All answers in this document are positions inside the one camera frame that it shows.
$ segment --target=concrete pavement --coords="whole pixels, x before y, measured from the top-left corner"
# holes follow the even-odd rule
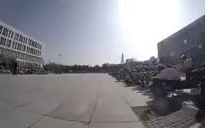
[[[121,86],[107,74],[0,75],[0,128],[143,128],[130,107],[146,98]]]

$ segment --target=distant building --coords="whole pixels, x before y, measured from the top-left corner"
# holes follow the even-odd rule
[[[19,68],[42,68],[43,44],[0,21],[0,56],[16,59]]]
[[[189,48],[188,55],[196,57],[205,50],[205,15],[188,26],[182,28],[173,35],[167,37],[157,44],[158,57],[166,57],[171,62],[179,63],[177,60]],[[201,63],[205,57],[197,59]]]
[[[125,63],[125,57],[124,57],[124,54],[122,53],[121,54],[121,64],[124,64]]]

